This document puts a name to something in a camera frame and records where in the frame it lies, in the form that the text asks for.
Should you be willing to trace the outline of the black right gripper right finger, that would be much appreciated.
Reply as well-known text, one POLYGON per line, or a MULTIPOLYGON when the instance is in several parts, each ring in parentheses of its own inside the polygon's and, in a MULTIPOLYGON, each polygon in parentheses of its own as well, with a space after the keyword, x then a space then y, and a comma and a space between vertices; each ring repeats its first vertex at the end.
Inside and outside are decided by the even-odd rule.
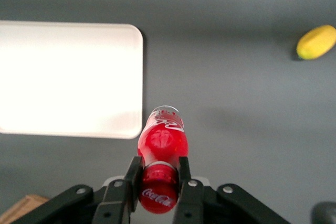
POLYGON ((288 223, 236 184, 214 190, 192 178, 187 157, 179 158, 180 195, 173 223, 288 223))

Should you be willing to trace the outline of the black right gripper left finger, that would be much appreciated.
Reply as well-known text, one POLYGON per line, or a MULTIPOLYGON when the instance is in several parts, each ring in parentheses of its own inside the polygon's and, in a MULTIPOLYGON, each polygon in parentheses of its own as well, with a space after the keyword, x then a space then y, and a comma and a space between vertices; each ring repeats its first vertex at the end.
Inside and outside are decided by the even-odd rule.
POLYGON ((135 156, 124 176, 94 191, 79 184, 23 215, 16 223, 129 223, 137 204, 143 158, 135 156))

